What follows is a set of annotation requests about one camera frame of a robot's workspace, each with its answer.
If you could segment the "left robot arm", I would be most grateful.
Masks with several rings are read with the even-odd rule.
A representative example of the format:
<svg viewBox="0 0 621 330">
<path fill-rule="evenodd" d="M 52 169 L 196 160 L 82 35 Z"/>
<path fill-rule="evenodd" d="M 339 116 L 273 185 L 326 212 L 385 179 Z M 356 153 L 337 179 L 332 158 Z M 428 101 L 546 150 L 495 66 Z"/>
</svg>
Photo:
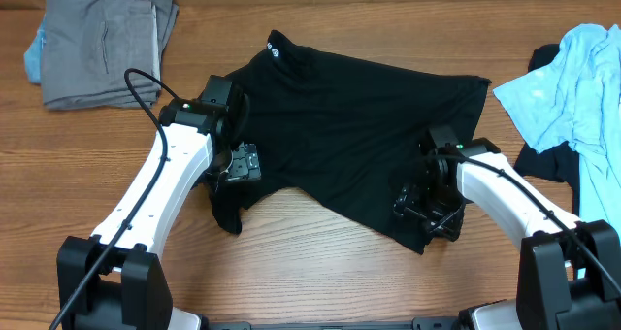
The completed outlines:
<svg viewBox="0 0 621 330">
<path fill-rule="evenodd" d="M 237 84 L 210 76 L 195 99 L 174 97 L 150 119 L 147 160 L 114 210 L 87 239 L 57 253 L 57 329 L 206 329 L 203 315 L 176 308 L 161 265 L 188 193 L 211 195 L 260 179 L 256 147 L 241 141 L 250 102 Z"/>
</svg>

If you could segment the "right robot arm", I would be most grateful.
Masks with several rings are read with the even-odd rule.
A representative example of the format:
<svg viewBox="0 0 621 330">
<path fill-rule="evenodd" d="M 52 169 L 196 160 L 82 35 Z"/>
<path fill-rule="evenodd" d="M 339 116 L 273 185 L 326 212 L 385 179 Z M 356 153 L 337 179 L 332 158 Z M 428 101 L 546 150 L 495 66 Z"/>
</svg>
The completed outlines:
<svg viewBox="0 0 621 330">
<path fill-rule="evenodd" d="M 520 252 L 516 296 L 418 318 L 415 329 L 617 329 L 620 246 L 605 221 L 584 222 L 553 204 L 519 176 L 489 140 L 458 141 L 448 126 L 419 142 L 419 183 L 403 186 L 397 218 L 426 237 L 458 238 L 465 207 L 482 208 Z"/>
</svg>

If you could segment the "black polo shirt with logo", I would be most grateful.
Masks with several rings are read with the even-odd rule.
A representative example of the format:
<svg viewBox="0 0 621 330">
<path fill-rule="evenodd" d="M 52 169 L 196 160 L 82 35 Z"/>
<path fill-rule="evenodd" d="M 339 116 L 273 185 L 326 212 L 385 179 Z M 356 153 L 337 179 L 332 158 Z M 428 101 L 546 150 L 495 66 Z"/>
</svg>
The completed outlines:
<svg viewBox="0 0 621 330">
<path fill-rule="evenodd" d="M 417 253 L 429 239 L 393 205 L 402 187 L 421 177 L 419 140 L 447 125 L 468 142 L 490 84 L 299 46 L 278 31 L 229 79 L 249 98 L 240 138 L 256 146 L 261 177 L 213 196 L 212 213 L 224 231 L 239 234 L 242 210 L 297 187 Z"/>
</svg>

